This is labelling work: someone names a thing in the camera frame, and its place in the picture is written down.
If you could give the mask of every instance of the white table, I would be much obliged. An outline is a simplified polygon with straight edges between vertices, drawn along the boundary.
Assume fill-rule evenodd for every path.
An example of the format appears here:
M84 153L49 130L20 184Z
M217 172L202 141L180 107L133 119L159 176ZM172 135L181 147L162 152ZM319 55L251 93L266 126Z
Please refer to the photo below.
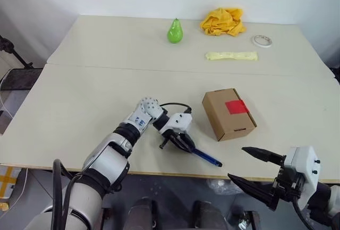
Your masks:
M201 101L206 91L232 87L258 128L246 137L217 142ZM226 177L229 172L267 180L276 176L278 167L252 158L243 146L284 154L290 146L313 145L322 162L320 178L339 182L339 85L331 79L306 82L285 76L47 64L1 139L0 161L50 168L60 158L67 168L79 170L91 150L145 95L161 103L191 105L190 134L197 147L224 165L215 167L171 144L160 150L162 137L151 126L129 158L132 173Z
M191 136L219 159L215 167L168 144L151 126L129 158L130 173L269 180L278 167L244 146L287 153L313 145L320 178L340 182L340 90L332 73L294 25L246 24L239 37L205 36L183 20L183 41L166 41L170 20L81 16L48 60L5 134L4 165L51 168L55 158L79 170L86 156L144 96L193 108ZM252 35L273 46L255 47ZM208 51L257 51L259 61L209 62ZM247 137L217 142L201 101L206 91L236 88L258 127ZM170 112L183 110L173 108Z

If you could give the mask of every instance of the red tape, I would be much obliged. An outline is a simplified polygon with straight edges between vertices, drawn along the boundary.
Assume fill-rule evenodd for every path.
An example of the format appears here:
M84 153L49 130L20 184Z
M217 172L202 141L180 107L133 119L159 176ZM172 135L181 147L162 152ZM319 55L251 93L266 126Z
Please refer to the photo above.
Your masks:
M248 113L246 105L242 100L226 101L225 106L230 114Z

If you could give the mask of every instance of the green pear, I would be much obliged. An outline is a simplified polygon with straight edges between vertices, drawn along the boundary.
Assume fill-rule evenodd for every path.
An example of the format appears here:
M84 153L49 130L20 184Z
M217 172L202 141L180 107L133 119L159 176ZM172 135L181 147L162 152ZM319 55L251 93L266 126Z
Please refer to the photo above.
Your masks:
M183 30L181 27L181 23L178 19L175 19L174 22L172 22L172 25L168 31L168 40L171 43L178 43L183 38Z

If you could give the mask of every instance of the yellow towel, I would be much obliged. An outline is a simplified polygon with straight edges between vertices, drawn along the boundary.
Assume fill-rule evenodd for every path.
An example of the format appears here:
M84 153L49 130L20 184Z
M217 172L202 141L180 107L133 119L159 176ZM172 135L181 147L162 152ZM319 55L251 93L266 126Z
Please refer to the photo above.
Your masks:
M227 33L236 36L239 32L246 31L240 19L242 13L243 11L240 8L218 8L211 11L200 26L206 35Z

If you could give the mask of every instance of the cardboard box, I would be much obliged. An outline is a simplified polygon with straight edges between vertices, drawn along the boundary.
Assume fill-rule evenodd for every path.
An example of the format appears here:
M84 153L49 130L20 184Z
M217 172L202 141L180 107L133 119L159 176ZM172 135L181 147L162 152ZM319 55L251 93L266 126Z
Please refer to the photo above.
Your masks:
M257 126L234 88L207 92L202 104L218 141L246 136Z

